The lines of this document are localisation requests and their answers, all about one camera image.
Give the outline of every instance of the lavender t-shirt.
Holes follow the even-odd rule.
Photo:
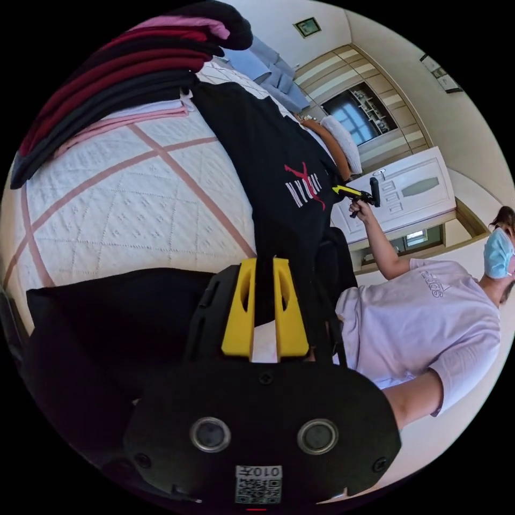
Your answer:
[[[336,313],[349,367],[379,388],[438,373],[444,398],[435,416],[482,379],[501,341],[499,309],[454,261],[411,259],[391,281],[343,292]]]

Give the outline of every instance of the white pillow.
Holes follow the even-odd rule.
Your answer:
[[[322,119],[320,125],[326,128],[338,142],[349,162],[350,173],[352,175],[363,173],[358,145],[354,143],[351,133],[334,116],[326,116]]]

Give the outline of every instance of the white bedspread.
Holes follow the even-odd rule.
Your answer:
[[[268,96],[215,63],[198,76]],[[217,273],[254,253],[251,206],[230,158],[196,110],[83,141],[43,165],[23,188],[6,187],[2,199],[2,282],[29,334],[29,289],[143,268]],[[273,345],[255,349],[261,352],[255,360],[276,361]]]

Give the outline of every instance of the door handle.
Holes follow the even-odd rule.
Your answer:
[[[382,180],[386,180],[385,179],[385,172],[386,172],[386,168],[382,168],[381,170],[377,170],[376,172],[374,172],[372,175],[374,175],[375,177],[381,177]]]

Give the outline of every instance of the black t-shirt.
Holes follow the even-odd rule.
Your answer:
[[[258,267],[256,323],[274,318],[271,266],[290,261],[296,286],[310,288],[317,249],[338,196],[327,152],[275,102],[236,83],[200,83],[192,101],[229,154],[252,205]]]

